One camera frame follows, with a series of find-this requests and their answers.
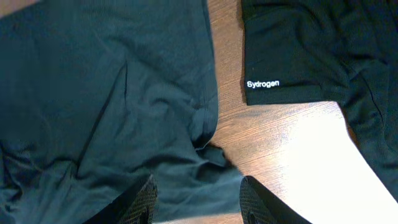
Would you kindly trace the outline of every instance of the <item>cloth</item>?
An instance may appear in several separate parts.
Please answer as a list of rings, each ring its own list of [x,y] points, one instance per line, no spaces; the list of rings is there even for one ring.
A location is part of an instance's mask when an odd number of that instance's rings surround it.
[[[398,201],[398,28],[393,1],[244,0],[248,105],[337,101]]]
[[[42,1],[0,20],[0,207],[82,223],[153,174],[154,221],[239,212],[206,1]]]

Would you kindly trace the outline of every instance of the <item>garment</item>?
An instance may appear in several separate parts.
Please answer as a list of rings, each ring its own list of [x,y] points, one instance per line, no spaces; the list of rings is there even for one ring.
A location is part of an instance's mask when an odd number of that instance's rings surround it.
[[[248,105],[337,101],[361,154],[398,201],[392,2],[244,0],[244,66]]]
[[[239,211],[206,1],[42,1],[0,20],[0,206],[82,223],[153,174],[154,221]]]

